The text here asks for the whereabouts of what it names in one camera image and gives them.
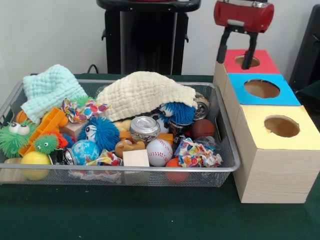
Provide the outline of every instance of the green fuzzy toy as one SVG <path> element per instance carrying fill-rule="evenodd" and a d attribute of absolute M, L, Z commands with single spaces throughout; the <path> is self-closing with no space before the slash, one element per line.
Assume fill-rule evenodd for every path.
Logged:
<path fill-rule="evenodd" d="M 8 126 L 0 129 L 0 149 L 9 158 L 19 158 L 19 149 L 28 144 L 30 136 L 37 126 L 29 121 L 21 124 L 10 122 Z"/>
<path fill-rule="evenodd" d="M 38 137 L 33 142 L 34 148 L 37 152 L 49 155 L 55 150 L 58 150 L 59 141 L 57 136 L 53 134 L 46 134 Z"/>
<path fill-rule="evenodd" d="M 94 100 L 92 97 L 89 96 L 75 96 L 74 98 L 70 99 L 72 103 L 77 103 L 78 108 L 82 108 L 88 100 Z"/>

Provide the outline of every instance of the white wall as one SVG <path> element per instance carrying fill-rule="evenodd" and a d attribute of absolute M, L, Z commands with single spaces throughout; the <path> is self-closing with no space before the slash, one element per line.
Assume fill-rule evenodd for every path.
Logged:
<path fill-rule="evenodd" d="M 212 75 L 223 28 L 213 19 L 215 0 L 202 0 L 189 13 L 183 74 Z M 270 29 L 258 38 L 288 80 L 318 0 L 269 0 L 275 5 Z M 107 71 L 106 46 L 101 41 L 104 10 L 95 0 L 0 0 L 0 105 L 14 85 L 30 73 L 59 63 L 73 73 L 90 64 Z M 232 34 L 230 48 L 247 48 L 249 37 Z"/>

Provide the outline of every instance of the red box top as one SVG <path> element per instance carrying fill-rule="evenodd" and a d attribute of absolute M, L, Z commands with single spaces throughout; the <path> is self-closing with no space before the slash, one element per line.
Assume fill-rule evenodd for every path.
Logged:
<path fill-rule="evenodd" d="M 280 74 L 266 50 L 258 49 L 254 52 L 254 59 L 250 69 L 241 68 L 246 49 L 227 50 L 224 66 L 229 74 Z"/>

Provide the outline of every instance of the yellow box top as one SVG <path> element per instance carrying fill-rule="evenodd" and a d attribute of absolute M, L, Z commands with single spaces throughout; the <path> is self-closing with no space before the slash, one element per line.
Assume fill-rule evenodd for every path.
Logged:
<path fill-rule="evenodd" d="M 241 108 L 258 149 L 320 150 L 320 133 L 304 106 Z"/>

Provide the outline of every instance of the mint green knit cloth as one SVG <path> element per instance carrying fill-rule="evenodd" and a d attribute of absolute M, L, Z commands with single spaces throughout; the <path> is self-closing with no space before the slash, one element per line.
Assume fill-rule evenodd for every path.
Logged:
<path fill-rule="evenodd" d="M 38 75 L 23 78 L 23 89 L 27 102 L 21 108 L 35 124 L 53 107 L 60 107 L 65 98 L 87 96 L 75 76 L 59 64 Z"/>

